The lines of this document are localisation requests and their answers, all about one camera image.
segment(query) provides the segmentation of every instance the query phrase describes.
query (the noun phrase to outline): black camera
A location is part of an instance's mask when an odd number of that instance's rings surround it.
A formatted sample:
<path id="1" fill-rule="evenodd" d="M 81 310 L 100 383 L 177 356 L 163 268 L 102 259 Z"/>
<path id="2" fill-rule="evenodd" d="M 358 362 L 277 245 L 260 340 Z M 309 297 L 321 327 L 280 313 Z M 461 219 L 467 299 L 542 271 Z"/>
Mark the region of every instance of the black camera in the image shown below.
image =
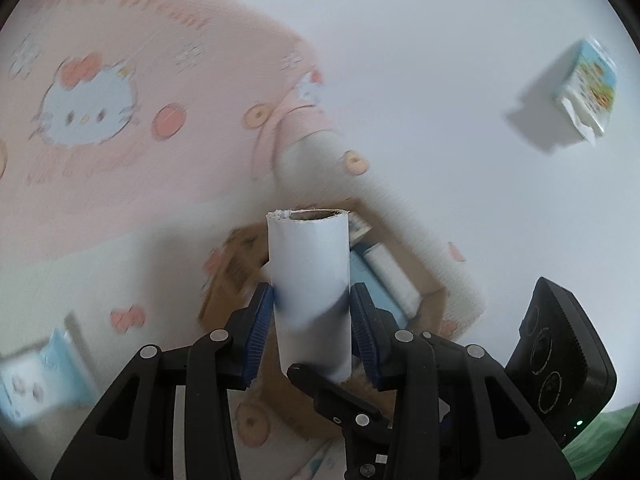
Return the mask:
<path id="1" fill-rule="evenodd" d="M 616 372 L 575 296 L 545 278 L 533 291 L 508 377 L 566 446 L 609 402 Z"/>

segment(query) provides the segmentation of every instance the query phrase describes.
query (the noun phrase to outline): pink bow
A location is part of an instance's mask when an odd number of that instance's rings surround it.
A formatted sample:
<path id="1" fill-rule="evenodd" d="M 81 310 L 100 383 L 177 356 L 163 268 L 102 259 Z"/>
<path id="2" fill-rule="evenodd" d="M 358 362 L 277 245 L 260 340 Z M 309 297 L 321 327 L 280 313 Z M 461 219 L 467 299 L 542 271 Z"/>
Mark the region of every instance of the pink bow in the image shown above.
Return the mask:
<path id="1" fill-rule="evenodd" d="M 132 326 L 143 326 L 145 319 L 145 311 L 139 305 L 132 305 L 128 311 L 111 311 L 111 325 L 116 332 L 121 334 L 124 334 Z"/>
<path id="2" fill-rule="evenodd" d="M 84 59 L 72 59 L 60 67 L 60 85 L 71 90 L 81 81 L 91 81 L 102 68 L 102 56 L 95 52 Z"/>

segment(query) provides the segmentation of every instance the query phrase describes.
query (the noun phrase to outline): camera lens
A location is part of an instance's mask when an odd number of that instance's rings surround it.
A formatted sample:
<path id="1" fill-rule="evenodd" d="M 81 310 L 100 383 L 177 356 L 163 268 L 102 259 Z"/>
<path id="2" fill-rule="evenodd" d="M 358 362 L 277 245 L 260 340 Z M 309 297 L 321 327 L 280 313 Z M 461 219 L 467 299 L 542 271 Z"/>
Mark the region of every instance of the camera lens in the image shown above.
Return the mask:
<path id="1" fill-rule="evenodd" d="M 535 329 L 538 326 L 538 317 L 540 316 L 540 311 L 536 304 L 532 305 L 527 315 L 524 319 L 524 330 L 527 335 L 531 335 L 534 333 Z"/>
<path id="2" fill-rule="evenodd" d="M 553 341 L 551 339 L 551 332 L 548 328 L 543 328 L 536 337 L 536 340 L 533 342 L 531 358 L 529 359 L 531 371 L 534 375 L 538 375 L 545 369 L 545 366 L 551 357 L 552 345 Z"/>
<path id="3" fill-rule="evenodd" d="M 550 412 L 560 397 L 562 377 L 558 372 L 551 372 L 542 383 L 538 397 L 538 408 L 542 413 Z"/>

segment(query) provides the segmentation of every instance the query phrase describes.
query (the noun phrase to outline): orange polka dot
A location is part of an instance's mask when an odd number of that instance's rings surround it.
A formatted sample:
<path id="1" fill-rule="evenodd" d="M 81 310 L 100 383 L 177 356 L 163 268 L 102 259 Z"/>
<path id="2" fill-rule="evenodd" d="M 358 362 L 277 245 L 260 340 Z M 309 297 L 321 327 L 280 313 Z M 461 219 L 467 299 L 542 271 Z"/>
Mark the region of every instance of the orange polka dot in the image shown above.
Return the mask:
<path id="1" fill-rule="evenodd" d="M 260 128 L 273 112 L 273 107 L 268 103 L 261 103 L 249 108 L 242 116 L 242 126 L 248 130 Z"/>
<path id="2" fill-rule="evenodd" d="M 465 255 L 460 252 L 460 249 L 453 242 L 449 242 L 449 254 L 457 262 L 466 262 Z"/>
<path id="3" fill-rule="evenodd" d="M 344 169 L 352 175 L 361 175 L 369 169 L 369 161 L 355 150 L 344 152 L 342 157 Z"/>
<path id="4" fill-rule="evenodd" d="M 315 68 L 311 73 L 311 76 L 309 77 L 309 81 L 311 81 L 312 83 L 322 84 L 323 82 L 322 73 L 317 68 Z"/>
<path id="5" fill-rule="evenodd" d="M 236 409 L 238 437 L 247 447 L 260 447 L 267 441 L 271 431 L 269 417 L 256 404 L 241 402 Z"/>
<path id="6" fill-rule="evenodd" d="M 176 103 L 171 103 L 160 110 L 151 124 L 151 132 L 158 140 L 166 140 L 175 135 L 187 120 L 187 112 Z"/>

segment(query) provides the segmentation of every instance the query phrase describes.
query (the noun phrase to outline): screw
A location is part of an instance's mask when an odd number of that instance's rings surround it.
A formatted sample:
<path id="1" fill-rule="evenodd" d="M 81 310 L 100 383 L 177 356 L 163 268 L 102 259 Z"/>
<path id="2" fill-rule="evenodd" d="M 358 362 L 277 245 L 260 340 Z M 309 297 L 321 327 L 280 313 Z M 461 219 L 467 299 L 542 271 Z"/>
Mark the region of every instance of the screw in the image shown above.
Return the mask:
<path id="1" fill-rule="evenodd" d="M 366 426 L 369 423 L 369 417 L 364 413 L 359 413 L 356 415 L 356 424 L 358 426 Z"/>
<path id="2" fill-rule="evenodd" d="M 408 343 L 414 339 L 414 335 L 408 330 L 398 330 L 396 332 L 396 339 L 402 343 Z"/>
<path id="3" fill-rule="evenodd" d="M 376 467 L 373 464 L 362 464 L 360 466 L 360 474 L 364 478 L 371 478 L 376 474 Z"/>
<path id="4" fill-rule="evenodd" d="M 158 349 L 155 346 L 148 345 L 140 351 L 140 357 L 142 357 L 143 359 L 151 359 L 157 353 Z"/>
<path id="5" fill-rule="evenodd" d="M 471 357 L 479 359 L 484 356 L 484 348 L 479 345 L 469 345 L 468 347 L 466 347 L 466 353 L 468 353 Z"/>
<path id="6" fill-rule="evenodd" d="M 224 328 L 219 328 L 209 334 L 209 338 L 212 341 L 224 341 L 227 337 L 229 337 L 229 332 L 227 332 Z"/>

